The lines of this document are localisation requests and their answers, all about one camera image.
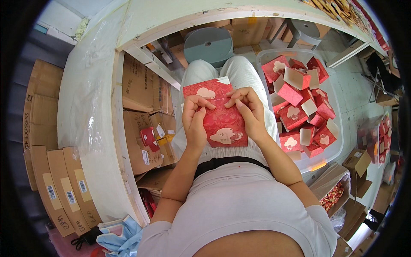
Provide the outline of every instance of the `hand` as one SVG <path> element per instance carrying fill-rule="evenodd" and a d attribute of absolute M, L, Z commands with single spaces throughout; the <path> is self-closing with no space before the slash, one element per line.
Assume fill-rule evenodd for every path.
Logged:
<path fill-rule="evenodd" d="M 231 99 L 224 105 L 226 108 L 237 106 L 245 121 L 247 135 L 257 144 L 268 135 L 264 123 L 263 103 L 252 87 L 239 88 L 227 93 Z"/>
<path fill-rule="evenodd" d="M 192 153 L 201 154 L 207 143 L 207 133 L 203 126 L 206 107 L 215 109 L 215 105 L 199 95 L 187 96 L 184 101 L 182 124 L 187 138 L 186 150 L 189 149 Z"/>

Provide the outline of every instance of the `white table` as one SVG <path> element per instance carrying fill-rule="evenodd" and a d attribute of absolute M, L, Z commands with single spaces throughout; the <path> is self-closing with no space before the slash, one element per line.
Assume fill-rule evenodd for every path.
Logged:
<path fill-rule="evenodd" d="M 85 178 L 103 222 L 127 214 L 142 226 L 150 220 L 134 182 L 125 141 L 123 50 L 179 89 L 179 78 L 142 46 L 194 25 L 253 16 L 312 21 L 359 39 L 328 62 L 329 67 L 369 45 L 385 54 L 358 27 L 349 28 L 298 0 L 112 1 L 92 18 L 70 53 L 58 103 L 58 146 L 78 146 Z"/>

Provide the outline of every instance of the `shirt sleeve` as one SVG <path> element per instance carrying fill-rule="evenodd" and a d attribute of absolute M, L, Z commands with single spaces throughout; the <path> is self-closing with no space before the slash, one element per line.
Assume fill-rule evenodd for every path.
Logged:
<path fill-rule="evenodd" d="M 313 219 L 318 235 L 315 246 L 316 256 L 331 257 L 337 247 L 337 233 L 332 227 L 327 212 L 320 205 L 308 206 L 305 210 Z"/>
<path fill-rule="evenodd" d="M 166 256 L 170 228 L 171 223 L 168 221 L 157 221 L 147 225 L 141 237 L 137 257 Z"/>

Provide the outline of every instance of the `black waistband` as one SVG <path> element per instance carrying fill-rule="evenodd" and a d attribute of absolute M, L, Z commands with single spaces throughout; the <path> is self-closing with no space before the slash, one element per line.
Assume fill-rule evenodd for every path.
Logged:
<path fill-rule="evenodd" d="M 241 156 L 235 156 L 235 157 L 224 157 L 224 158 L 212 158 L 211 160 L 207 162 L 200 163 L 197 166 L 196 173 L 194 175 L 194 179 L 196 179 L 199 175 L 204 174 L 212 169 L 216 169 L 224 164 L 232 163 L 232 162 L 249 162 L 253 163 L 255 165 L 258 165 L 262 168 L 265 168 L 268 170 L 270 173 L 270 168 L 264 166 L 261 162 L 248 158 L 248 157 L 241 157 Z"/>

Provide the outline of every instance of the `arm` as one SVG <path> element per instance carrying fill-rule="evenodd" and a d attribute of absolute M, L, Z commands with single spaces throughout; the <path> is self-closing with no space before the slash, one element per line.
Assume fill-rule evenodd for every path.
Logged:
<path fill-rule="evenodd" d="M 233 90 L 226 103 L 229 108 L 234 104 L 244 118 L 247 135 L 256 142 L 266 159 L 275 180 L 288 186 L 304 204 L 304 207 L 321 205 L 319 200 L 303 182 L 300 170 L 293 160 L 278 146 L 268 134 L 264 123 L 264 108 L 251 87 Z"/>
<path fill-rule="evenodd" d="M 207 134 L 203 127 L 203 119 L 206 115 L 205 107 L 211 110 L 215 109 L 214 105 L 201 96 L 191 95 L 185 99 L 182 122 L 187 138 L 187 147 L 164 184 L 161 198 L 150 224 L 160 220 L 173 223 L 178 209 L 186 200 L 188 191 L 193 184 L 201 152 L 207 143 Z"/>

